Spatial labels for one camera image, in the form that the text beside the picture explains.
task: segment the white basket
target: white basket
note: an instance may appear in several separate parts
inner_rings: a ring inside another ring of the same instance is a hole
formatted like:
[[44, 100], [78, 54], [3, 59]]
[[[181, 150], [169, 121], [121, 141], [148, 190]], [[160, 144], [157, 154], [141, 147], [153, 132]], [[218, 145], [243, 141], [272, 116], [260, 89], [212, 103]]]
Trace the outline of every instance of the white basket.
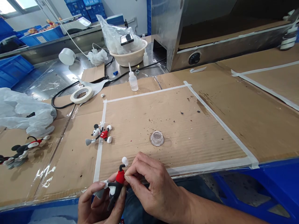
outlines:
[[143, 54], [145, 52], [145, 48], [147, 47], [147, 41], [146, 40], [142, 40], [142, 41], [145, 42], [145, 46], [136, 52], [129, 53], [129, 54], [113, 54], [111, 52], [109, 53], [115, 58], [115, 60], [119, 63], [119, 65], [123, 67], [129, 67], [129, 63], [131, 67], [138, 65], [140, 62], [143, 61]]

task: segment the fingernail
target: fingernail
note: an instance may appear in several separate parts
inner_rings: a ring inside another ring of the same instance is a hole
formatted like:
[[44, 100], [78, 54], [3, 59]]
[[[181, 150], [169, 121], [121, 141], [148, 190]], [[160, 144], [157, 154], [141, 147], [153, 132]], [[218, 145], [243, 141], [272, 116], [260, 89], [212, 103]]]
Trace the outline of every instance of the fingernail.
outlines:
[[129, 176], [125, 176], [125, 180], [130, 183], [130, 177]]
[[126, 187], [123, 186], [122, 188], [123, 188], [123, 189], [121, 190], [121, 197], [124, 197], [125, 194], [126, 194]]

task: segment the clear plastic bag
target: clear plastic bag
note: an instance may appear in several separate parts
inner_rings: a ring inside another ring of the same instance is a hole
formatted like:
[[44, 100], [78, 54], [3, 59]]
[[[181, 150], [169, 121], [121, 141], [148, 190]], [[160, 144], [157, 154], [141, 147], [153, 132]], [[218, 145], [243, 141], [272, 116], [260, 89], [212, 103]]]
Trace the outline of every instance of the clear plastic bag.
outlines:
[[95, 54], [93, 52], [89, 52], [88, 58], [89, 58], [90, 62], [92, 64], [94, 64], [95, 66], [99, 66], [99, 65], [103, 64], [106, 60], [108, 60], [107, 52], [104, 49], [102, 49], [97, 54]]
[[[129, 54], [142, 49], [145, 43], [137, 36], [131, 27], [118, 27], [109, 25], [101, 15], [97, 15], [102, 32], [104, 35], [105, 43], [108, 50], [113, 54]], [[131, 33], [134, 41], [121, 46], [121, 36]]]
[[9, 88], [0, 88], [0, 126], [26, 129], [27, 134], [41, 138], [54, 130], [54, 126], [48, 126], [56, 116], [56, 109], [51, 104]]

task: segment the tape roll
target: tape roll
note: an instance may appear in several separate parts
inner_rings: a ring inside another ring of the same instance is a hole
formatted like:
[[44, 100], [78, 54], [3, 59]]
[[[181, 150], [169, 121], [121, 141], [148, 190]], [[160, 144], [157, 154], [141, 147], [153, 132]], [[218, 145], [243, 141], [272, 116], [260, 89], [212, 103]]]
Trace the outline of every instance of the tape roll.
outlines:
[[[80, 97], [81, 93], [87, 92], [84, 96]], [[81, 89], [78, 89], [71, 95], [71, 101], [76, 104], [85, 103], [93, 96], [93, 90], [89, 86], [85, 86]]]

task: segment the plastic dropper bottle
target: plastic dropper bottle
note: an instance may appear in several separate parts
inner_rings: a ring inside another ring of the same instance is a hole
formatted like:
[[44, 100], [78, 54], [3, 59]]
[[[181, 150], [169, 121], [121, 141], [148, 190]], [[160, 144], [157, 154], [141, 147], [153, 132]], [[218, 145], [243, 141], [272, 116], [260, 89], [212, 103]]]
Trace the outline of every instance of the plastic dropper bottle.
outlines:
[[131, 89], [132, 89], [132, 91], [137, 91], [138, 90], [137, 77], [134, 75], [134, 72], [132, 72], [130, 63], [129, 63], [129, 68], [130, 68], [129, 82], [130, 82], [130, 85], [131, 85]]
[[149, 57], [147, 56], [147, 52], [144, 51], [144, 54], [143, 54], [143, 65], [144, 66], [148, 66], [149, 65]]

